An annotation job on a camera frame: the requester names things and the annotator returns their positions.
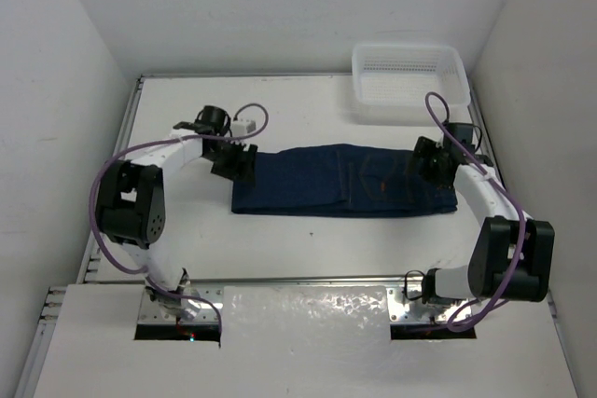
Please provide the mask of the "dark blue denim trousers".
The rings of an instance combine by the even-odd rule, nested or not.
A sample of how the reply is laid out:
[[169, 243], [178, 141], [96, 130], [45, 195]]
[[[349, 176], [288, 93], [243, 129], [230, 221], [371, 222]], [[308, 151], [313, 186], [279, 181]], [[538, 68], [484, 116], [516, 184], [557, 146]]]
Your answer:
[[408, 218], [454, 213], [453, 190], [408, 169], [410, 150], [331, 144], [257, 153], [256, 183], [233, 185], [235, 214]]

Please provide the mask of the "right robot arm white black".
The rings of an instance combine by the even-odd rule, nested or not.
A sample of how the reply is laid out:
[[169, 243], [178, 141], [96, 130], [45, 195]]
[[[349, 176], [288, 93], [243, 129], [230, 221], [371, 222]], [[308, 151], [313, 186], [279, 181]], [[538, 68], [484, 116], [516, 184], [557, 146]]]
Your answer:
[[414, 146], [408, 172], [460, 192], [480, 225], [468, 264], [428, 270], [418, 299], [433, 305], [466, 298], [540, 302], [548, 294], [555, 229], [509, 196], [489, 158], [466, 153], [474, 148], [473, 135], [471, 124], [448, 123], [441, 141], [422, 136]]

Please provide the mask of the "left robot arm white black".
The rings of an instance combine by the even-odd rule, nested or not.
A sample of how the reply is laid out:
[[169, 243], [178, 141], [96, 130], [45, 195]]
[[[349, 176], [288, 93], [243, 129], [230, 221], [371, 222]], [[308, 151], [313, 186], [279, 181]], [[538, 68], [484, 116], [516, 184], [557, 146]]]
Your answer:
[[264, 129], [207, 105], [194, 120], [175, 124], [166, 138], [117, 153], [96, 175], [89, 199], [93, 237], [116, 269], [144, 277], [150, 299], [167, 313], [194, 316], [212, 305], [191, 291], [187, 271], [160, 242], [166, 227], [167, 180], [203, 158], [212, 174], [253, 183], [257, 146], [247, 141]]

